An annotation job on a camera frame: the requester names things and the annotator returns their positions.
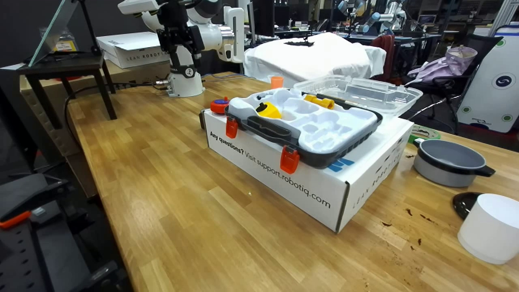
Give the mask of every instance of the gray pot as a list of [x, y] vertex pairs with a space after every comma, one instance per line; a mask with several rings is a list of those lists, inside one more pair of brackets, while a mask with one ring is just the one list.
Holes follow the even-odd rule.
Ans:
[[413, 167], [425, 179], [452, 187], [469, 187], [475, 175], [491, 177], [494, 170], [478, 153], [449, 141], [415, 140], [418, 154]]

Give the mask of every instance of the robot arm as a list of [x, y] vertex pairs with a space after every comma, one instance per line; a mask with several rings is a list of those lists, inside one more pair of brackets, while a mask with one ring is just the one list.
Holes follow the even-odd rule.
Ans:
[[168, 96], [186, 97], [203, 93], [196, 71], [203, 50], [217, 50], [225, 62], [243, 62], [243, 10], [225, 7], [225, 23], [212, 24], [219, 0], [125, 0], [123, 15], [141, 15], [144, 24], [159, 36], [160, 49], [170, 55]]

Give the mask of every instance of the white cup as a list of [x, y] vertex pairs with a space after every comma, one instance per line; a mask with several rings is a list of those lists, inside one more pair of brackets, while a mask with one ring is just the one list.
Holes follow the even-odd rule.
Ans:
[[459, 229], [460, 245], [481, 261], [504, 264], [519, 253], [519, 201], [483, 193]]

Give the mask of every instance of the wooden tabletop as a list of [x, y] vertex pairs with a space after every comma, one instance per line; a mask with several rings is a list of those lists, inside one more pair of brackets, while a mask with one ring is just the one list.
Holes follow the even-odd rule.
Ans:
[[519, 154], [443, 135], [496, 169], [444, 188], [413, 169], [412, 146], [340, 234], [207, 149], [198, 114], [267, 84], [233, 73], [168, 99], [118, 91], [117, 120], [97, 96], [71, 102], [73, 125], [136, 290], [519, 290], [519, 258], [493, 266], [457, 242], [460, 191], [519, 198]]

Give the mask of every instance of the white box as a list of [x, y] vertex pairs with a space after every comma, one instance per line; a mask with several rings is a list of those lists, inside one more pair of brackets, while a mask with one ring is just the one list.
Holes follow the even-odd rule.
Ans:
[[204, 110], [209, 148], [238, 166], [272, 191], [303, 209], [334, 232], [340, 232], [376, 187], [400, 161], [412, 123], [400, 118], [383, 122], [360, 146], [327, 169], [303, 162], [295, 174], [279, 169], [279, 144], [240, 130], [225, 136], [225, 117]]
[[160, 50], [155, 33], [100, 36], [97, 44], [104, 58], [120, 68], [168, 62], [168, 55]]

